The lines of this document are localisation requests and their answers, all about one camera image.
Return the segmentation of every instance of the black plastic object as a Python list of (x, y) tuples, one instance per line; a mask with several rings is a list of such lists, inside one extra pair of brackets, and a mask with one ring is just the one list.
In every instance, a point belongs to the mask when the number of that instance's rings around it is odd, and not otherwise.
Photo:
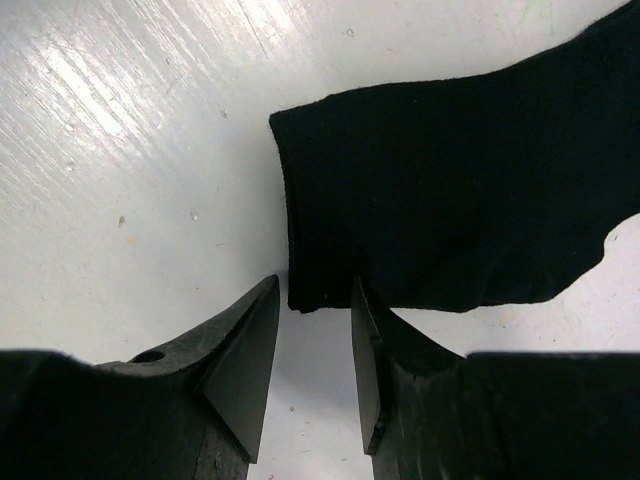
[(360, 280), (352, 329), (376, 480), (640, 478), (640, 355), (464, 359)]
[(279, 309), (272, 276), (128, 363), (0, 353), (0, 478), (245, 479), (258, 455)]

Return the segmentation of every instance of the white surface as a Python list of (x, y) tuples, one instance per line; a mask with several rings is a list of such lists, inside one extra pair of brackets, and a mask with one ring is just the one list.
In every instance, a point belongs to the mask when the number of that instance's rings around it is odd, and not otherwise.
[[(287, 266), (269, 113), (485, 73), (624, 0), (0, 3), (0, 347), (128, 360)], [(403, 313), (457, 352), (636, 350), (640, 217), (552, 302)], [(349, 312), (283, 305), (251, 479), (370, 479)]]

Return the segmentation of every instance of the white painted surface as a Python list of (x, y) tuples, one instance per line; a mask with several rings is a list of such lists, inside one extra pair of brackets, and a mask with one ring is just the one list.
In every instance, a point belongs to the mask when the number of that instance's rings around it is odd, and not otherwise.
[[(0, 347), (127, 360), (193, 327), (286, 270), (271, 112), (496, 70), (623, 3), (2, 0)], [(403, 315), (457, 352), (637, 350), (639, 243), (636, 216), (547, 304)], [(371, 478), (347, 311), (283, 308), (250, 478)]]

